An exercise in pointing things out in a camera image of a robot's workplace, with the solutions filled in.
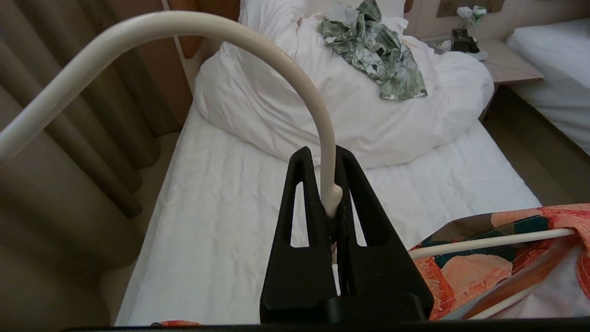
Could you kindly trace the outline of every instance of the white bed sheet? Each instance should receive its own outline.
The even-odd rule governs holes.
[[[506,44],[545,74],[511,88],[590,154],[590,19],[518,28]]]
[[[257,323],[286,171],[191,109],[116,324]],[[480,123],[366,175],[407,248],[457,218],[539,206]],[[296,204],[296,243],[302,216]]]

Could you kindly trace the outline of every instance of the wall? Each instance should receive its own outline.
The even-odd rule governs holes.
[[[437,17],[440,0],[414,0],[405,15],[410,21],[405,34],[417,38],[438,37],[451,32],[459,17]],[[481,38],[507,38],[515,28],[551,24],[590,15],[589,0],[506,0],[502,11],[488,14],[479,26]]]

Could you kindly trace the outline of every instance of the orange patterned fabric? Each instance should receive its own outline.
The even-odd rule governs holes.
[[[590,298],[590,204],[541,207],[455,220],[412,250],[558,228],[575,229],[578,236],[469,250],[416,260],[416,266],[434,297],[430,319],[440,319],[478,300],[465,316],[469,318],[542,282],[569,250],[580,242],[586,249],[578,259],[576,271],[582,291]],[[492,289],[495,289],[492,293],[483,299],[480,298]]]

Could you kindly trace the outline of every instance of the nightstand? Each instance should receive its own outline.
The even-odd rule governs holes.
[[[484,39],[480,42],[480,48],[488,52],[488,59],[482,63],[486,65],[494,79],[494,95],[500,85],[538,81],[544,77],[541,71],[514,52],[502,40]],[[480,115],[480,121],[485,117],[493,99],[492,95],[490,102]]]

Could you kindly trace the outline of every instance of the curtain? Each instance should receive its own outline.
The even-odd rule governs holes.
[[[0,129],[119,20],[106,0],[0,1]],[[168,105],[132,50],[0,162],[2,330],[108,325],[98,276],[139,253],[137,170],[158,160],[155,136],[181,128]]]

